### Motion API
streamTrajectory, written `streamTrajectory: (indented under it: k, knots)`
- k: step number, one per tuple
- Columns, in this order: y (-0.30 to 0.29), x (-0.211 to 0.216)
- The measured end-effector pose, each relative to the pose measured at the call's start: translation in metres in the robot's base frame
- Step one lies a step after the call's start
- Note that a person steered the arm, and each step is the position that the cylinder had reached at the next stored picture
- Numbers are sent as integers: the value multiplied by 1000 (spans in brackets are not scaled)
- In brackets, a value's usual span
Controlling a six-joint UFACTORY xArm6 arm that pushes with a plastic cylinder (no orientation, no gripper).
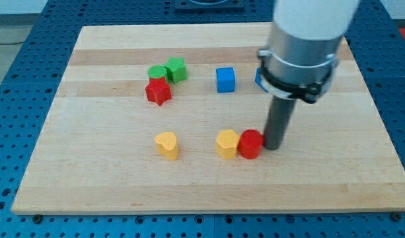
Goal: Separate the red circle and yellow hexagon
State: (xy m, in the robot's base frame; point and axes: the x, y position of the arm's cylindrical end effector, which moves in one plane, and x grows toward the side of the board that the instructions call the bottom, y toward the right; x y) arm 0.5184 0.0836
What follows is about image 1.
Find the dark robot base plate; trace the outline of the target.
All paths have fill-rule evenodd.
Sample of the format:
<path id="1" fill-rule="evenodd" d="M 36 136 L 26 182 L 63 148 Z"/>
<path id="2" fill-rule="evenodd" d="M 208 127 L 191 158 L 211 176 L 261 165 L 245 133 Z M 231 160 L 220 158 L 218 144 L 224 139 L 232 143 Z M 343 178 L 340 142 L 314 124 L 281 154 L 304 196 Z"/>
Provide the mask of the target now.
<path id="1" fill-rule="evenodd" d="M 246 0 L 174 0 L 174 10 L 210 11 L 210 10 L 243 10 Z"/>

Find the blue block behind arm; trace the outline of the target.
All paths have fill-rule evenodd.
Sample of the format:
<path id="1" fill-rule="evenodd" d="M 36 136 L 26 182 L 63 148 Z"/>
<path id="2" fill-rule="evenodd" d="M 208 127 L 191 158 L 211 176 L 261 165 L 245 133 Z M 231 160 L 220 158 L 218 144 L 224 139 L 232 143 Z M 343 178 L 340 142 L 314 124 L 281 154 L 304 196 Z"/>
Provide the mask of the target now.
<path id="1" fill-rule="evenodd" d="M 257 84 L 264 92 L 268 92 L 265 87 L 262 85 L 262 80 L 260 76 L 260 68 L 256 69 L 256 74 L 255 74 L 255 79 L 254 79 L 255 84 Z"/>

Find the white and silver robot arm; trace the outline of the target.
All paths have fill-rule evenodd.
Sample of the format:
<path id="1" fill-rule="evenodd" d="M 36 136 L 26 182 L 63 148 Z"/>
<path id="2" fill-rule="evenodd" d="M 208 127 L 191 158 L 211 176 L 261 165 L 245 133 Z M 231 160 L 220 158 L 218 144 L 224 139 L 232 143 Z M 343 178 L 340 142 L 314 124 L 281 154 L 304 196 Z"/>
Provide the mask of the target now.
<path id="1" fill-rule="evenodd" d="M 279 149 L 295 103 L 314 104 L 330 88 L 337 52 L 359 0 L 277 0 L 272 27 L 258 50 L 260 84 L 272 94 L 264 147 Z"/>

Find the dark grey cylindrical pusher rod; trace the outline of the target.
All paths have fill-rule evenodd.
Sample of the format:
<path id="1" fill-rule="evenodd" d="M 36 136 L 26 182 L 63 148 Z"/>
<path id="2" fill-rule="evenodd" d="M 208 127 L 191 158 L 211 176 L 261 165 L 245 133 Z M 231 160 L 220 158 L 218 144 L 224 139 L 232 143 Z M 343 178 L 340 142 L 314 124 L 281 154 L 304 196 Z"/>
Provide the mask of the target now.
<path id="1" fill-rule="evenodd" d="M 264 128 L 264 147 L 268 150 L 280 148 L 295 107 L 296 100 L 273 96 L 268 119 Z"/>

